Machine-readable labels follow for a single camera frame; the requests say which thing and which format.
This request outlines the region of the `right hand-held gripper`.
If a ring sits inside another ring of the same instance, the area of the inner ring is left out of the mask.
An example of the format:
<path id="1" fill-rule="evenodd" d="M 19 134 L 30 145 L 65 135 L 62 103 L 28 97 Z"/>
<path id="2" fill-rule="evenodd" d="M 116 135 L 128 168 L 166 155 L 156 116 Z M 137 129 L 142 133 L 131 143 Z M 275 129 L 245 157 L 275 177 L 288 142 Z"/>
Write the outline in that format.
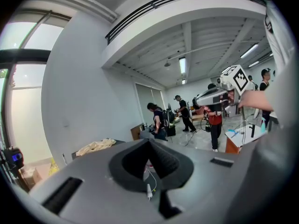
<path id="1" fill-rule="evenodd" d="M 198 95 L 195 103 L 198 106 L 228 104 L 228 91 L 235 90 L 235 105 L 241 101 L 242 94 L 249 84 L 248 77 L 241 65 L 231 66 L 220 77 L 220 87 L 214 87 Z"/>

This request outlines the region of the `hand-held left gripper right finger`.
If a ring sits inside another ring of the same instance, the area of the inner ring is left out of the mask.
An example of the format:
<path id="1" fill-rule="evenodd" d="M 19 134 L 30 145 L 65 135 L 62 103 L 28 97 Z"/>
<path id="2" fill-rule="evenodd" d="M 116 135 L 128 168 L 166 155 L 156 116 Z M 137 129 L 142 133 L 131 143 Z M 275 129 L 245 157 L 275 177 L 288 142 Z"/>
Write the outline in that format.
<path id="1" fill-rule="evenodd" d="M 216 153 L 151 140 L 159 149 L 170 149 L 183 155 L 179 161 L 182 173 L 192 175 L 180 187 L 160 190 L 154 196 L 155 210 L 149 216 L 162 221 L 243 221 L 255 209 L 257 192 L 249 185 L 256 142 L 245 145 L 240 154 Z"/>

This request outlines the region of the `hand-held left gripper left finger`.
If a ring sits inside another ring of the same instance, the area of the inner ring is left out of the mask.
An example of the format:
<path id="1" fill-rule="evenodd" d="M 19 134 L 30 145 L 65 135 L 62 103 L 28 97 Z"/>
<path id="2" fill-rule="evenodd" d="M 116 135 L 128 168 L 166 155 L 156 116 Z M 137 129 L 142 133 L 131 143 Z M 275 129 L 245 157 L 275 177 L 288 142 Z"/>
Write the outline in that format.
<path id="1" fill-rule="evenodd" d="M 147 194 L 119 186 L 111 176 L 111 158 L 137 141 L 78 157 L 59 172 L 36 185 L 29 195 L 43 203 L 68 178 L 82 181 L 59 217 L 67 221 L 162 221 L 164 218 L 147 199 Z"/>

